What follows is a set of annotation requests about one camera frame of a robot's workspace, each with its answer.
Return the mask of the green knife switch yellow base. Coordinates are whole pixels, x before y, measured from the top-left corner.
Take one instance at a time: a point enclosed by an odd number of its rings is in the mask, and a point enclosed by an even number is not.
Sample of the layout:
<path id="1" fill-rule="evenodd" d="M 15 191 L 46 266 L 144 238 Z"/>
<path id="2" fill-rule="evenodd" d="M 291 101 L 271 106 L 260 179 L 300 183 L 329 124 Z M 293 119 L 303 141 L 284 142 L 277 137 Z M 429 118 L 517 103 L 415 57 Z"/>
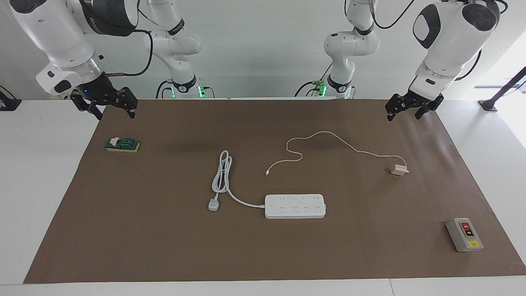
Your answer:
<path id="1" fill-rule="evenodd" d="M 137 152 L 140 142 L 138 140 L 126 137 L 113 137 L 105 143 L 105 149 L 113 152 Z"/>

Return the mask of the brown table mat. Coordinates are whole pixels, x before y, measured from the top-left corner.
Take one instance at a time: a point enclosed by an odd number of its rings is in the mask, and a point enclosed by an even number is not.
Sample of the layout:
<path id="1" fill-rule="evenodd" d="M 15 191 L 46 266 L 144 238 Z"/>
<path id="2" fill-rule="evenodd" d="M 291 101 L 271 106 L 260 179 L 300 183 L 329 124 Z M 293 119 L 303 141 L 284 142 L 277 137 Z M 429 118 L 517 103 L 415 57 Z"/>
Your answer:
<path id="1" fill-rule="evenodd" d="M 384 104 L 145 100 L 133 120 L 107 108 L 25 283 L 526 275 L 440 118 L 388 122 Z M 106 150 L 113 137 L 139 150 Z M 321 194 L 325 217 L 267 219 L 270 194 Z M 456 250 L 457 217 L 483 250 Z"/>

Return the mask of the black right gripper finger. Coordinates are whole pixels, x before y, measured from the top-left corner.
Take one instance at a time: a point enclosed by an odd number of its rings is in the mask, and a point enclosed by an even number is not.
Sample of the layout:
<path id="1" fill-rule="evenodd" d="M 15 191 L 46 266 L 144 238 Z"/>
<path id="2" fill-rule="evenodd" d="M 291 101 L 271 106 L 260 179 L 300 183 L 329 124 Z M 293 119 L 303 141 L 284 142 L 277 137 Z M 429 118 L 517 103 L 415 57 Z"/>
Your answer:
<path id="1" fill-rule="evenodd" d="M 135 118 L 135 109 L 137 109 L 138 100 L 133 92 L 124 87 L 117 91 L 117 107 L 124 109 L 131 119 Z"/>
<path id="2" fill-rule="evenodd" d="M 71 100 L 79 111 L 88 112 L 94 115 L 97 118 L 97 120 L 102 120 L 103 113 L 100 112 L 100 109 L 97 107 L 97 105 L 94 102 L 87 103 L 84 100 L 84 97 L 81 96 L 80 94 L 71 94 Z"/>

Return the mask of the grey push button switch box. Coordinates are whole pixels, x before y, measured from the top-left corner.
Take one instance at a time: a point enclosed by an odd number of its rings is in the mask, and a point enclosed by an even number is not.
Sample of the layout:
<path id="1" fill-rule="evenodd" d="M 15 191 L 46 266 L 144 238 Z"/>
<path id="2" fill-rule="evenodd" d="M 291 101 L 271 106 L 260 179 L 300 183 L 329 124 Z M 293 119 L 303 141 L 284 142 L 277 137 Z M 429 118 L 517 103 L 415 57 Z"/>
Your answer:
<path id="1" fill-rule="evenodd" d="M 484 249 L 469 218 L 453 218 L 446 221 L 445 226 L 458 252 L 468 253 Z"/>

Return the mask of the white power strip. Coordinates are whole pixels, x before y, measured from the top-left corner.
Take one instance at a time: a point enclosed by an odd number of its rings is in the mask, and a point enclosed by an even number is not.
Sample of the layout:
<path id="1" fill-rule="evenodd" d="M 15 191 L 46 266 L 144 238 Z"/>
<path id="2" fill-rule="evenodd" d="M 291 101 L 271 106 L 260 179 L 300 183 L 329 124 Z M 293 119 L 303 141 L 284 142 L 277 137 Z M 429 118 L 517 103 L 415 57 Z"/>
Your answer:
<path id="1" fill-rule="evenodd" d="M 321 219 L 326 204 L 321 194 L 270 194 L 265 196 L 267 219 Z"/>

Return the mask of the black clamp bracket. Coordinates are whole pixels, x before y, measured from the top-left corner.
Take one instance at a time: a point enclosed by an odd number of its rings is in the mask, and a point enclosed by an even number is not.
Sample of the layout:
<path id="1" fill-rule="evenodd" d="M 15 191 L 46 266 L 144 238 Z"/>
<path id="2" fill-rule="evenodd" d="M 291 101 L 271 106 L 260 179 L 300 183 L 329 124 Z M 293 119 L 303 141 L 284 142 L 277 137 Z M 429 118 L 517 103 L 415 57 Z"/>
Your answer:
<path id="1" fill-rule="evenodd" d="M 21 104 L 21 99 L 10 92 L 7 88 L 0 85 L 0 111 L 15 111 Z"/>

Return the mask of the black metal stand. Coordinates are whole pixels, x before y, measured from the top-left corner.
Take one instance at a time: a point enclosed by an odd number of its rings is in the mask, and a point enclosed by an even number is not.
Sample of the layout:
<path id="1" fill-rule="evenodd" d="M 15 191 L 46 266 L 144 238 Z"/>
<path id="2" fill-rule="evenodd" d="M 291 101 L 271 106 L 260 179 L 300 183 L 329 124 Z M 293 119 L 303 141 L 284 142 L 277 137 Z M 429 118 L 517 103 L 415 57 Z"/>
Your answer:
<path id="1" fill-rule="evenodd" d="M 507 95 L 511 89 L 517 90 L 526 84 L 526 66 L 524 66 L 507 84 L 502 86 L 492 98 L 479 100 L 478 104 L 486 112 L 497 112 L 496 102 L 503 96 Z"/>

